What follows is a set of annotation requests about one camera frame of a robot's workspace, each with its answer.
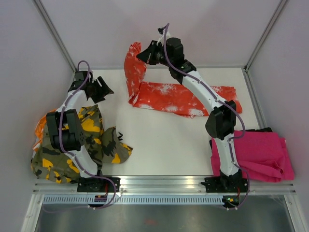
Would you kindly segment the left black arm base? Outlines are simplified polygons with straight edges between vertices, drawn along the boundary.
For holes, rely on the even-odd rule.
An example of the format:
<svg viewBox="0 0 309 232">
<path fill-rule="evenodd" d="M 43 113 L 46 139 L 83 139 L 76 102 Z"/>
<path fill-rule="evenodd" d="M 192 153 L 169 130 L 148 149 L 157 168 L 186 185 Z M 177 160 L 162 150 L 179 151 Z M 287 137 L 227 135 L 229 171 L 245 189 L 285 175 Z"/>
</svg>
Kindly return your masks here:
<svg viewBox="0 0 309 232">
<path fill-rule="evenodd" d="M 114 186 L 116 192 L 119 192 L 120 178 L 119 177 L 107 177 L 106 179 L 99 178 L 80 178 L 77 185 L 77 192 L 114 192 Z"/>
</svg>

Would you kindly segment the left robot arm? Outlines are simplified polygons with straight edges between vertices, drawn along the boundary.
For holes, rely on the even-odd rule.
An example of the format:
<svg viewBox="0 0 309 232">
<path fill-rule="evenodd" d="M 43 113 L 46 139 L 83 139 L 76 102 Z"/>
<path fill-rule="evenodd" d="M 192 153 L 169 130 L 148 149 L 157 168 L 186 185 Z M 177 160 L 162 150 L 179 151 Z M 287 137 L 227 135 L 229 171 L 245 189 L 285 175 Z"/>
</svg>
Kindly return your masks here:
<svg viewBox="0 0 309 232">
<path fill-rule="evenodd" d="M 77 71 L 74 77 L 75 81 L 62 105 L 55 112 L 46 115 L 49 138 L 54 149 L 69 157 L 80 177 L 90 178 L 88 186 L 99 192 L 104 189 L 105 180 L 97 175 L 98 165 L 85 147 L 85 135 L 78 113 L 84 102 L 90 100 L 98 103 L 114 92 L 101 76 L 94 79 L 91 72 Z"/>
</svg>

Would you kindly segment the orange white tie-dye trousers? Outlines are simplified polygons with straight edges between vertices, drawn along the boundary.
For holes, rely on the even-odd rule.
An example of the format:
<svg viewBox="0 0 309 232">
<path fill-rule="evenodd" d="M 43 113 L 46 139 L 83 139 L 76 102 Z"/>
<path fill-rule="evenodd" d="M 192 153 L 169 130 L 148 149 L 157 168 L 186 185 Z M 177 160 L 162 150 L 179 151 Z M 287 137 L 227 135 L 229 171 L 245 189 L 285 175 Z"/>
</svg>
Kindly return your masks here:
<svg viewBox="0 0 309 232">
<path fill-rule="evenodd" d="M 209 115 L 202 103 L 184 86 L 144 81 L 146 64 L 136 58 L 140 51 L 141 43 L 134 42 L 124 61 L 129 104 L 136 108 L 173 113 L 187 118 Z"/>
</svg>

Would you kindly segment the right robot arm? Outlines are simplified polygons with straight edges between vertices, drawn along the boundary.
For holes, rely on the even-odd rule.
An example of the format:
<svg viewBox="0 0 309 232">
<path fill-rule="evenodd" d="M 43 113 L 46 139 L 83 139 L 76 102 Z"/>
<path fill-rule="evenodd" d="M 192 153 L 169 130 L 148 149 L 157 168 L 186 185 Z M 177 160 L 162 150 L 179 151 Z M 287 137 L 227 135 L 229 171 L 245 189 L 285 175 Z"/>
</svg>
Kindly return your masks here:
<svg viewBox="0 0 309 232">
<path fill-rule="evenodd" d="M 205 128 L 214 139 L 220 158 L 220 186 L 232 191 L 242 179 L 234 147 L 236 103 L 227 101 L 206 84 L 196 67 L 185 59 L 179 38 L 165 42 L 152 41 L 148 48 L 137 54 L 137 59 L 149 64 L 168 67 L 170 75 L 186 87 L 202 103 L 209 113 Z"/>
</svg>

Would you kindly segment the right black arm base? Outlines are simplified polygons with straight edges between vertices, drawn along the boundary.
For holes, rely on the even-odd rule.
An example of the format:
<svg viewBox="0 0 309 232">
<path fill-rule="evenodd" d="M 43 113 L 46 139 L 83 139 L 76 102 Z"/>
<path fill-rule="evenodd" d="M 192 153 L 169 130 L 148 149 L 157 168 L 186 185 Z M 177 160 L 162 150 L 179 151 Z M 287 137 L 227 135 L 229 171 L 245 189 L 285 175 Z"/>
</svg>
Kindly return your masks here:
<svg viewBox="0 0 309 232">
<path fill-rule="evenodd" d="M 245 193 L 249 188 L 246 178 L 206 177 L 200 183 L 205 187 L 207 193 Z"/>
</svg>

